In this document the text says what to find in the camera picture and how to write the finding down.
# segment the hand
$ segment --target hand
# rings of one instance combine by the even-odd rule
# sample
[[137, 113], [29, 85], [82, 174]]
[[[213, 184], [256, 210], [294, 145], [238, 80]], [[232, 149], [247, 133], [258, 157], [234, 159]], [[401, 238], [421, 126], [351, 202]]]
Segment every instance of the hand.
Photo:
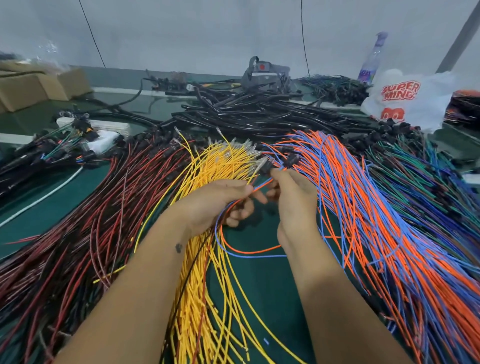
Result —
[[285, 246], [293, 243], [306, 232], [317, 232], [317, 189], [295, 170], [272, 170], [273, 182], [267, 197], [278, 200], [280, 224], [278, 242]]
[[262, 204], [267, 198], [260, 191], [253, 192], [253, 186], [241, 180], [218, 180], [200, 187], [188, 196], [174, 203], [168, 209], [174, 210], [186, 223], [189, 236], [199, 235], [212, 226], [220, 212], [230, 202], [242, 200], [231, 211], [225, 223], [236, 227], [240, 220], [246, 219], [253, 212], [255, 197]]

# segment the plastic bottle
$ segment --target plastic bottle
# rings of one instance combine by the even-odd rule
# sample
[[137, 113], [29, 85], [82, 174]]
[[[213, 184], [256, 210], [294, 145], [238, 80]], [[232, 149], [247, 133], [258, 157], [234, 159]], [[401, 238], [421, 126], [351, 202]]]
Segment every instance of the plastic bottle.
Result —
[[361, 67], [360, 74], [358, 76], [358, 79], [360, 81], [365, 82], [368, 85], [372, 84], [375, 73], [380, 66], [380, 51], [382, 50], [382, 46], [384, 45], [385, 39], [387, 39], [387, 37], [387, 32], [380, 32], [377, 34], [377, 41], [375, 42], [375, 47], [373, 47], [372, 51], [367, 57], [367, 60]]

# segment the forearm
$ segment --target forearm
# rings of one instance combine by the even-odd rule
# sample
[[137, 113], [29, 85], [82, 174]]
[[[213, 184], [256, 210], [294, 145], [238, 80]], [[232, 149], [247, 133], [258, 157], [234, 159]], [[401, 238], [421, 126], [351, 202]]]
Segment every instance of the forearm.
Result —
[[55, 364], [157, 364], [188, 234], [167, 209]]
[[410, 363], [315, 231], [285, 247], [318, 363]]

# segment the cardboard box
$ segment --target cardboard box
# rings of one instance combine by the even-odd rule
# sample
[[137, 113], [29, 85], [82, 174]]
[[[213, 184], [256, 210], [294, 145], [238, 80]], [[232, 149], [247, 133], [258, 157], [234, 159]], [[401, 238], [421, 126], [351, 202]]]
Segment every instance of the cardboard box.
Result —
[[0, 71], [0, 112], [24, 109], [46, 100], [47, 94], [36, 74]]
[[50, 100], [68, 101], [74, 96], [92, 92], [85, 72], [71, 68], [60, 72], [48, 64], [30, 64], [24, 61], [0, 61], [0, 70], [14, 72], [39, 71], [36, 77]]

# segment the white plastic bag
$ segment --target white plastic bag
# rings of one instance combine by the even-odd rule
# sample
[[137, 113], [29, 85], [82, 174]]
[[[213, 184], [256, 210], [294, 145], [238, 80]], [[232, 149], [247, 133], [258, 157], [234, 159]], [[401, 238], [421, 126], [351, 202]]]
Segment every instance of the white plastic bag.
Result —
[[424, 133], [432, 133], [442, 127], [455, 89], [451, 72], [424, 76], [388, 70], [369, 89], [370, 96], [362, 103], [361, 110], [377, 120], [406, 121], [419, 126]]

